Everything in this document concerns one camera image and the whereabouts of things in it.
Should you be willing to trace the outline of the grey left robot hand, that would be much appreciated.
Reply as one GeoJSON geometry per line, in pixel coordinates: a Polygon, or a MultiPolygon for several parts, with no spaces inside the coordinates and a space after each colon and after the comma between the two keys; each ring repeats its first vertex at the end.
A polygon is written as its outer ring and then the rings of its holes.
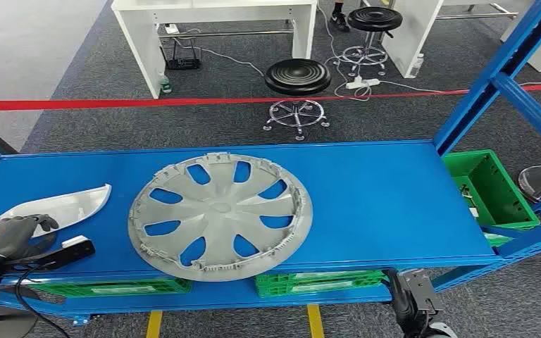
{"type": "Polygon", "coordinates": [[[56,235],[47,235],[36,244],[31,244],[30,240],[37,227],[45,232],[50,232],[57,230],[59,224],[47,214],[1,219],[0,260],[18,260],[45,252],[54,243],[56,235]]]}

